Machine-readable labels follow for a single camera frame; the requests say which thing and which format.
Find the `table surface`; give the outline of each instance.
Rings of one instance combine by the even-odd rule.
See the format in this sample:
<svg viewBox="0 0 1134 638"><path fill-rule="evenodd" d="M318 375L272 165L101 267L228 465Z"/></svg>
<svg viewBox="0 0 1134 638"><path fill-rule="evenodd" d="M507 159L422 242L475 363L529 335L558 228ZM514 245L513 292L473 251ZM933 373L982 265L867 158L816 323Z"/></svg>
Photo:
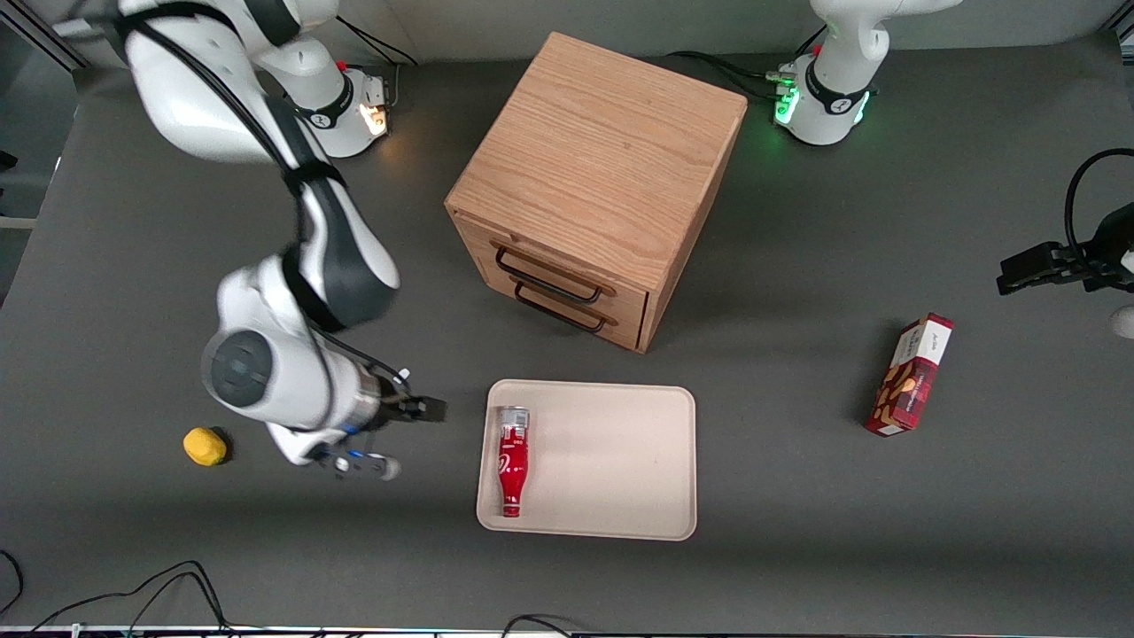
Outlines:
<svg viewBox="0 0 1134 638"><path fill-rule="evenodd" d="M548 612L609 631L1129 635L1134 343L1106 325L1127 298L1000 298L995 282L1000 258L1061 236L1078 163L1134 143L1111 37L897 52L835 147L753 104L644 357L491 291L441 205L524 67L404 69L391 136L337 162L404 278L389 315L347 337L450 407L379 436L405 467L390 484L290 467L201 386L218 281L288 240L277 173L179 152L121 71L79 78L0 312L0 545L28 581L6 621L192 558L245 623L492 629ZM1086 178L1083 233L1129 201L1132 170ZM860 424L898 330L929 311L957 327L922 427L880 440ZM694 536L481 528L501 378L688 389ZM196 426L226 427L234 462L193 466L180 439ZM145 622L206 622L195 596ZM141 603L61 620L125 623Z"/></svg>

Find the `orange light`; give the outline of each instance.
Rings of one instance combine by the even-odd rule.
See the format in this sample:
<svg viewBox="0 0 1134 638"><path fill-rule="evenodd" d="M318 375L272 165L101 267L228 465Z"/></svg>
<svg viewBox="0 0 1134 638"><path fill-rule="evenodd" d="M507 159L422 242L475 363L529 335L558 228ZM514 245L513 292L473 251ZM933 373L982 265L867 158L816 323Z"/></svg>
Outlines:
<svg viewBox="0 0 1134 638"><path fill-rule="evenodd" d="M358 104L358 112L362 113L362 120L366 122L371 135L378 137L386 133L386 109L383 107Z"/></svg>

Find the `green led light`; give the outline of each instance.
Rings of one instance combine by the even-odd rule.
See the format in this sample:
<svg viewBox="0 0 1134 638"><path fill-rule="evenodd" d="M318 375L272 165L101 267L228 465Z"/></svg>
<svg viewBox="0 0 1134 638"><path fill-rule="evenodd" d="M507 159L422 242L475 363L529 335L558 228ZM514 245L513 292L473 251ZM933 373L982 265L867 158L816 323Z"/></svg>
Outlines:
<svg viewBox="0 0 1134 638"><path fill-rule="evenodd" d="M792 92L780 97L780 101L784 103L776 108L776 120L787 126L795 113L796 104L799 103L799 90L792 88Z"/></svg>
<svg viewBox="0 0 1134 638"><path fill-rule="evenodd" d="M858 104L858 114L854 116L854 122L855 124L858 124L860 121L862 121L862 116L865 114L866 102L869 102L869 101L870 101L870 91L866 91L866 94L862 96L862 103Z"/></svg>

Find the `yellow object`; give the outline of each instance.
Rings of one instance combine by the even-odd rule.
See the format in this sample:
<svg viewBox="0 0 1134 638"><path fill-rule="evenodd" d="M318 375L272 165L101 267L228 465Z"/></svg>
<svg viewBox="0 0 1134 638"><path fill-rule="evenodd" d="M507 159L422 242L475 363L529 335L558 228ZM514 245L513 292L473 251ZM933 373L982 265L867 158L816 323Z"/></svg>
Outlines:
<svg viewBox="0 0 1134 638"><path fill-rule="evenodd" d="M185 453L198 466L217 466L228 454L225 441L217 433L205 428L193 428L181 441Z"/></svg>

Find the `wire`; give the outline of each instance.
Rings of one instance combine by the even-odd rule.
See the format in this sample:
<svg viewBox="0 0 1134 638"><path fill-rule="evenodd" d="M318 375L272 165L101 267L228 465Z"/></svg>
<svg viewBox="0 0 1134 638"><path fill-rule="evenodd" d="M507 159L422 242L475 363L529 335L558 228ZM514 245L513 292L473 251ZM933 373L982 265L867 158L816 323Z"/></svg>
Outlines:
<svg viewBox="0 0 1134 638"><path fill-rule="evenodd" d="M397 46L395 46L393 44L390 44L389 42L386 42L386 41L379 40L378 37L374 37L370 33L366 33L362 28L359 28L359 27L350 24L349 22L347 22L347 19L344 18L342 16L335 16L335 19L337 19L340 23L342 23L344 25L346 25L346 27L349 28L352 32L354 32L354 34L357 35L358 37L361 37L363 40L367 40L367 39L372 40L376 44L381 44L382 46L386 46L387 49L389 49L389 50L393 51L395 53L398 53L403 58L409 60L409 63L414 65L415 67L418 66L417 65L417 60L415 60L414 57L411 56L409 53L406 53L405 51L403 51L401 49L398 49Z"/></svg>
<svg viewBox="0 0 1134 638"><path fill-rule="evenodd" d="M261 146L264 147L264 151L269 154L269 156L272 158L272 160L277 163L277 165L279 167L279 169L281 171L284 171L284 172L287 172L288 170L290 170L290 167L288 167L286 160L282 158L282 155L280 154L279 150L274 146L274 144L272 144L271 137L268 135L268 131L264 130L263 126L261 126L260 122L255 119L255 117L248 111L248 109L244 104L244 102L242 102L240 99L236 94L232 93L231 88L229 88L228 85L225 84L225 82L221 80L217 76L217 74L212 71L212 69L205 67L203 63L201 63L200 60L197 60L192 54L189 54L187 51L185 51L185 49L183 49L176 42L171 41L170 39L166 37L161 33L159 33L156 29L154 29L149 24L143 23L143 24L141 24L137 27L137 29L138 29L139 33L142 33L143 35L145 35L146 37L149 37L150 40L152 40L154 43L156 43L160 46L162 46L163 49L166 49L170 54L172 54L175 58L177 58L183 63L185 63L187 67L189 67L189 69L193 70L194 74L196 74L197 77L200 77L221 99L221 101L225 102L225 104L229 109L232 110L232 112L237 116L237 118L240 120L240 122L245 127L248 128L248 130L249 130L249 133L252 133L253 137L255 137L256 141L261 144ZM409 60L412 60L414 63L417 63L416 60L413 60L413 58L409 58L408 56L406 56L406 58L409 59ZM304 238L304 226L305 226L305 212L304 212L304 207L303 207L301 201L297 198L296 199L296 228L295 228L296 241L297 243L302 243L302 240ZM315 326L314 331L313 331L312 330L312 324L310 322L305 322L304 325L305 325L305 330L306 330L306 333L307 333L307 339L308 339L308 341L311 343L311 347L312 347L312 349L315 351L315 354L319 357L319 364L320 364L320 367L323 371L323 378L325 380L327 385L328 385L327 405L323 408L323 416L322 416L322 418L321 418L321 420L319 423L318 429L325 428L327 425L328 425L328 423L330 422L330 418L331 418L333 409L335 409L335 394L336 394L336 390L335 390L335 377L333 377L333 375L331 375L330 365L327 361L327 354L323 351L323 349L319 344L319 341L315 339L315 333L319 333L324 340L333 343L338 348L340 348L340 349L342 349L342 350L345 350L345 351L354 355L355 357L358 357L358 358L363 359L364 361L366 361L366 363L369 363L369 364L371 364L373 366L376 366L376 367L381 368L382 371L386 371L387 373L389 373L393 377L393 380L397 383L399 383L406 390L406 394L409 394L409 384L406 382L406 380L404 377L401 377L401 375L399 373L397 373L396 371L393 371L393 368L391 368L390 366L386 365L384 363L382 363L379 359L375 359L375 358L373 358L373 357L371 357L369 355L363 354L362 351L358 351L358 350L356 350L356 349L354 349L354 348L352 348L352 347L342 343L338 339L332 338L331 335L327 334L324 331L322 331L318 326Z"/></svg>
<svg viewBox="0 0 1134 638"><path fill-rule="evenodd" d="M201 585L201 590L204 594L205 599L209 602L209 607L213 610L213 613L218 616L218 620L221 621L221 627L229 627L229 628L231 628L231 623L229 623L228 620L225 619L225 614L223 614L223 612L220 609L220 599L217 597L217 590L213 588L212 581L209 579L209 575L208 575L208 572L205 572L205 568L201 563L198 563L197 561L181 561L181 562L179 562L179 563L177 563L177 564L175 564L172 567L166 568L166 569L161 570L160 572L151 576L150 578L143 580L142 585L138 585L137 587L135 587L134 589L132 589L129 592L112 592L110 594L100 594L98 596L92 596L90 598L84 598L84 599L82 599L82 601L79 601L77 603L71 603L71 604L69 604L69 605L67 605L65 607L61 607L58 611L54 611L51 614L49 614L48 618L45 618L42 621L40 621L39 624L36 624L35 627L33 627L31 631L28 631L27 633L24 633L20 638L28 638L29 636L32 636L33 633L35 633L36 631L39 631L39 629L41 627L43 627L44 624L48 624L49 622L56 620L60 615L62 615L62 614L65 614L65 613L74 610L74 609L82 607L82 606L85 606L85 605L90 605L91 603L96 603L99 601L105 601L107 598L128 598L130 596L134 596L137 593L139 593L143 589L145 589L151 582L158 580L159 578L166 576L167 573L169 573L169 572L171 572L174 570L180 569L180 568L183 568L185 565L192 565L192 567L196 568L201 572L201 576L198 577L198 584ZM195 572L181 572L181 573L183 575L184 573L193 573L193 576L197 576ZM177 578L180 578L180 576L181 575L178 575L178 577L175 577L174 579L170 579L170 580L176 580ZM163 585L162 589L164 589L168 585L169 585L168 582L166 585Z"/></svg>
<svg viewBox="0 0 1134 638"><path fill-rule="evenodd" d="M310 318L304 318L303 327L307 332L307 340L311 342L311 347L315 349L315 355L319 356L319 366L323 369L323 378L327 381L327 403L323 406L323 416L319 419L319 427L316 429L323 429L327 427L327 423L331 420L331 412L335 410L335 377L331 375L331 366L327 363L327 354L323 349L319 347L319 342L315 341L315 333L312 332L312 323Z"/></svg>
<svg viewBox="0 0 1134 638"><path fill-rule="evenodd" d="M737 75L742 75L744 77L752 77L754 79L764 79L764 74L762 74L762 73L758 73L758 71L754 71L754 70L751 70L751 69L746 69L746 68L744 68L744 67L742 67L739 65L735 65L735 63L726 60L725 58L721 58L721 57L718 57L718 56L713 56L713 54L710 54L710 53L703 53L701 51L674 51L672 53L669 53L669 54L674 56L676 58L694 58L694 59L697 59L697 60L703 60L705 62L709 62L710 65L718 66L718 67L723 67L723 68L726 68L726 69L728 69L728 70L730 70L730 71L733 71L733 73L735 73Z"/></svg>
<svg viewBox="0 0 1134 638"><path fill-rule="evenodd" d="M209 592L205 590L204 582L201 581L201 577L197 576L196 572L183 571L177 576L174 576L172 578L167 580L161 587L158 588L156 592L154 592L153 596L150 596L150 599L146 601L145 605L142 606L142 610L137 613L137 615L134 616L134 620L130 621L130 626L126 630L126 635L127 636L134 635L134 628L137 626L138 621L142 620L142 615L145 614L146 610L150 609L150 605L152 605L153 602L156 601L159 596L161 596L161 593L164 592L167 587L186 577L192 578L196 582L197 588L201 590L201 594L205 597L205 602L209 603L209 609L212 611L213 616L217 620L217 630L220 631L221 629L226 628L232 629L229 622L225 619L225 614L221 613L219 605L214 604L213 599L210 598Z"/></svg>
<svg viewBox="0 0 1134 638"><path fill-rule="evenodd" d="M335 344L337 348L339 348L347 355L352 355L355 358L361 359L364 364L384 371L387 374L390 375L390 377L392 377L391 381L393 381L403 389L405 389L406 394L413 394L413 391L409 390L409 380L403 377L401 373L395 371L392 366L386 364L381 359L376 359L370 355L366 355L365 352L352 347L350 344L344 343L341 340L339 340L335 335L331 335L327 331L320 329L318 325L308 324L308 329L313 330L315 333L319 334L319 337Z"/></svg>
<svg viewBox="0 0 1134 638"><path fill-rule="evenodd" d="M358 33L357 31L355 31L350 26L347 26L347 28L349 28L352 33L354 33L355 35L357 35L358 40L362 40L364 44L366 44L371 49L378 51L378 54L382 56L383 58L386 58L386 61L390 62L395 67L398 66L398 62L393 61L393 58L391 58L390 54L387 53L386 51L383 51L378 44L374 44L370 40L366 40L366 37L362 33Z"/></svg>
<svg viewBox="0 0 1134 638"><path fill-rule="evenodd" d="M814 42L820 35L822 35L824 31L827 31L827 25L826 24L823 24L823 26L819 27L819 31L816 31L814 34L812 34L812 36L809 37L806 42L804 42L803 44L799 44L799 48L795 50L796 57L802 56L803 52L807 50L807 46L811 46L811 43Z"/></svg>
<svg viewBox="0 0 1134 638"><path fill-rule="evenodd" d="M401 65L396 65L393 67L393 100L390 101L390 108L398 105L398 99L401 97Z"/></svg>
<svg viewBox="0 0 1134 638"><path fill-rule="evenodd" d="M378 431L374 429L366 431L366 445L363 446L362 451L363 454L367 457L370 457L370 454L374 452L374 434L376 432Z"/></svg>
<svg viewBox="0 0 1134 638"><path fill-rule="evenodd" d="M741 92L747 95L748 97L754 97L758 100L770 100L770 101L776 101L778 99L776 95L772 95L771 93L758 93L753 91L751 87L742 83L739 77L734 76L733 73L743 75L744 77L751 77L751 78L759 77L761 79L763 79L763 75L758 75L754 71L751 71L743 67L738 67L731 62L728 62L727 60L722 60L720 58L717 58L716 56L710 56L709 53L702 53L700 51L675 51L669 54L678 58L694 58L703 62L706 62L709 66L717 69L717 73L719 73L725 79L727 79L729 84L739 88Z"/></svg>
<svg viewBox="0 0 1134 638"><path fill-rule="evenodd" d="M1095 267L1093 263L1088 261L1083 246L1080 245L1078 239L1075 238L1075 195L1078 194L1080 182L1083 181L1083 177L1092 165L1106 158L1116 155L1134 158L1134 148L1108 148L1091 155L1086 161L1080 164L1078 169L1075 171L1075 176L1070 178L1070 184L1067 186L1067 199L1064 202L1064 232L1067 235L1067 245L1070 247L1072 253L1075 254L1075 260L1078 261L1078 264L1082 265L1083 269L1098 279L1100 283L1118 290L1131 291L1125 286L1115 283L1110 278L1105 277L1101 272L1099 272L1099 269Z"/></svg>
<svg viewBox="0 0 1134 638"><path fill-rule="evenodd" d="M572 633L569 633L567 630L556 626L555 623L541 619L540 618L541 615L547 615L547 614L521 614L517 616L513 616L513 619L508 621L508 624L503 626L503 631L500 632L500 638L508 638L508 633L510 633L511 629L516 627L516 623L519 622L532 622L545 627L555 631L556 633L562 636L564 638L574 638Z"/></svg>
<svg viewBox="0 0 1134 638"><path fill-rule="evenodd" d="M3 616L16 604L16 601L19 601L19 597L24 595L24 572L19 569L19 561L15 556L3 550L0 550L0 555L3 555L11 563L11 570L16 572L16 595L3 607L0 607L0 616Z"/></svg>

